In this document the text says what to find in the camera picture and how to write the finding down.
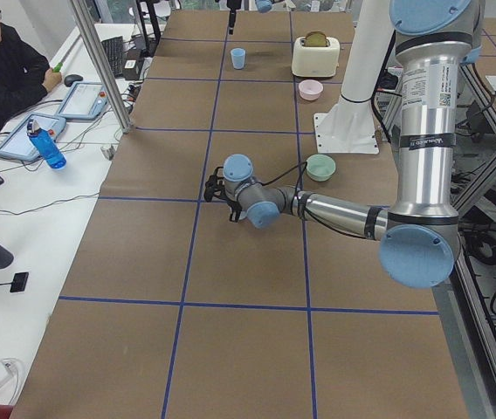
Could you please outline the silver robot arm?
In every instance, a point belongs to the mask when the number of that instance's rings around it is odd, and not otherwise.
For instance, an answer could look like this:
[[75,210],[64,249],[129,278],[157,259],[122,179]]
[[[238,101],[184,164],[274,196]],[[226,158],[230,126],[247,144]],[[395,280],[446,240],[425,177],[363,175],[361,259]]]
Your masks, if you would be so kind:
[[264,228],[281,214],[320,223],[350,237],[376,240],[382,268],[396,282],[427,288],[445,281],[460,253],[452,207],[458,71],[479,55],[481,1],[366,1],[362,4],[338,102],[315,122],[322,153],[376,150],[371,100],[389,56],[403,68],[400,134],[395,142],[397,198],[388,208],[343,201],[260,182],[251,160],[229,156],[205,183],[231,221]]

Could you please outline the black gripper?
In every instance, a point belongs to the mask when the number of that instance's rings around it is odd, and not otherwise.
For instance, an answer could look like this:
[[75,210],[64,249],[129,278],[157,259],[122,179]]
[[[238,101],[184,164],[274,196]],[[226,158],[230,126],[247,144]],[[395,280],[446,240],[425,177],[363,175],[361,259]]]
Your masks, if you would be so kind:
[[242,0],[227,0],[226,6],[229,9],[227,29],[228,33],[232,35],[234,33],[238,11],[242,7]]
[[221,169],[223,169],[223,167],[218,166],[214,169],[213,173],[209,175],[204,184],[203,199],[207,203],[211,203],[214,199],[225,202],[231,212],[229,215],[229,221],[238,222],[245,218],[245,213],[242,211],[242,208],[238,202],[233,201],[226,195],[224,177],[219,174]]

